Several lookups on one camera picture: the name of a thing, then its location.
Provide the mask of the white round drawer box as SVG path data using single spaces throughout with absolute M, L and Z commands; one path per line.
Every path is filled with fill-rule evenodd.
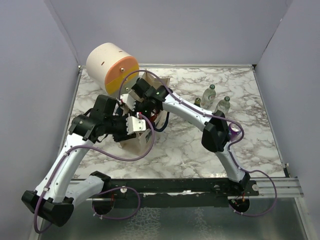
M 110 42 L 97 46 L 85 66 L 88 76 L 113 98 L 123 94 L 139 75 L 136 58 Z

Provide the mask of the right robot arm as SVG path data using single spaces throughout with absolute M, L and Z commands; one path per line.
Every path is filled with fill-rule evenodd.
M 202 109 L 184 100 L 164 85 L 154 88 L 143 78 L 138 78 L 131 89 L 139 98 L 143 99 L 140 112 L 150 113 L 153 110 L 164 110 L 197 127 L 202 132 L 202 146 L 214 153 L 224 167 L 227 177 L 231 181 L 230 191 L 236 196 L 247 191 L 250 175 L 236 160 L 236 155 L 231 147 L 227 119 L 223 112 L 212 113 Z

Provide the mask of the red cola can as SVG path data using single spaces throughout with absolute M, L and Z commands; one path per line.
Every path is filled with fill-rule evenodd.
M 157 123 L 159 120 L 160 120 L 160 118 L 161 118 L 161 113 L 159 112 L 159 113 L 151 113 L 151 115 L 150 115 L 150 121 L 152 122 L 152 123 Z

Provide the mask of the beige canvas tote bag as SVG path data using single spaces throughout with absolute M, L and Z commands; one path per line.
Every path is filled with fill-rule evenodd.
M 162 83 L 158 81 L 157 78 L 155 78 L 150 73 L 144 73 L 140 76 L 142 79 L 144 79 L 148 84 L 153 86 L 155 89 L 160 87 Z M 155 127 L 157 129 L 160 129 L 166 120 L 167 112 L 166 111 L 160 111 L 160 120 L 155 123 Z M 136 133 L 134 138 L 124 140 L 120 142 L 121 147 L 129 151 L 130 153 L 136 154 L 138 156 L 143 155 L 146 150 L 149 148 L 151 142 L 152 142 L 152 132 L 150 130 L 150 126 L 146 124 L 147 130 L 144 132 Z

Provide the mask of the green Perrier bottle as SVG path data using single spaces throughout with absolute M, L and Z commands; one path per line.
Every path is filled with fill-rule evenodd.
M 194 100 L 194 105 L 196 106 L 200 106 L 201 105 L 201 99 L 199 97 L 197 97 L 195 100 Z

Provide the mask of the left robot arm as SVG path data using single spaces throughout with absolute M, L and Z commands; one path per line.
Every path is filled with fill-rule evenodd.
M 69 184 L 99 137 L 127 134 L 126 118 L 114 115 L 117 103 L 116 99 L 101 94 L 93 108 L 75 117 L 64 146 L 45 178 L 35 190 L 23 193 L 21 200 L 33 213 L 34 227 L 37 226 L 38 217 L 61 227 L 87 198 L 95 194 L 103 198 L 110 193 L 111 186 L 106 182 L 108 177 L 101 173 L 89 176 L 73 188 Z

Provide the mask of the purple Fanta can tilted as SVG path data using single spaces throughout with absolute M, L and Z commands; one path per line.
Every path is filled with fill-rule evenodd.
M 230 123 L 228 125 L 228 129 L 229 129 L 229 135 L 230 135 L 230 141 L 234 142 L 236 140 L 238 140 L 241 135 L 242 135 L 242 131 L 239 128 L 238 125 L 234 124 L 234 123 Z

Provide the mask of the clear chang bottle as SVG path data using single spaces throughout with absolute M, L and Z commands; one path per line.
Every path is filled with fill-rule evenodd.
M 215 113 L 217 111 L 221 111 L 224 114 L 227 114 L 230 110 L 230 97 L 229 96 L 225 96 L 224 99 L 220 100 L 215 108 Z
M 209 109 L 212 107 L 216 98 L 216 86 L 211 84 L 204 92 L 201 98 L 200 107 L 203 109 Z

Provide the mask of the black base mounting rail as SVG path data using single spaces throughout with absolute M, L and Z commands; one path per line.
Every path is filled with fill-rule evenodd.
M 228 178 L 127 178 L 108 177 L 100 193 L 90 196 L 96 207 L 122 209 L 227 207 L 231 197 L 257 197 L 251 179 L 240 189 Z

